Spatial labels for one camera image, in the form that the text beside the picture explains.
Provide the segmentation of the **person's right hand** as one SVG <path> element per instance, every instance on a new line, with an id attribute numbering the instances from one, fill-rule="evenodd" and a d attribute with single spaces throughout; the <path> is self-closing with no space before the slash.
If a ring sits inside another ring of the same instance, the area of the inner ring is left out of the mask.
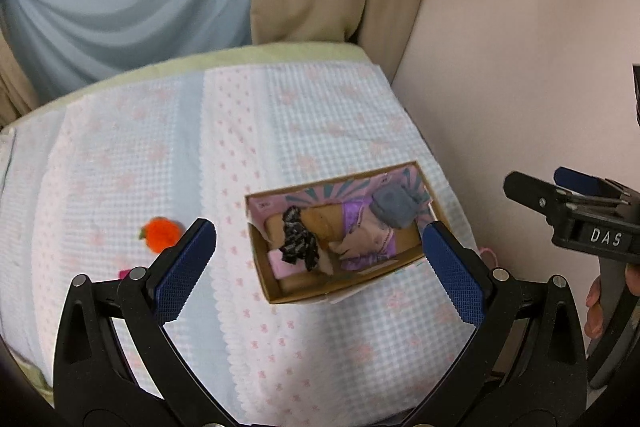
<path id="1" fill-rule="evenodd" d="M 640 272 L 639 265 L 626 265 L 625 281 L 632 295 L 640 296 Z M 601 277 L 597 277 L 586 298 L 588 308 L 585 334 L 590 339 L 598 339 L 604 332 L 604 312 L 600 303 Z"/>

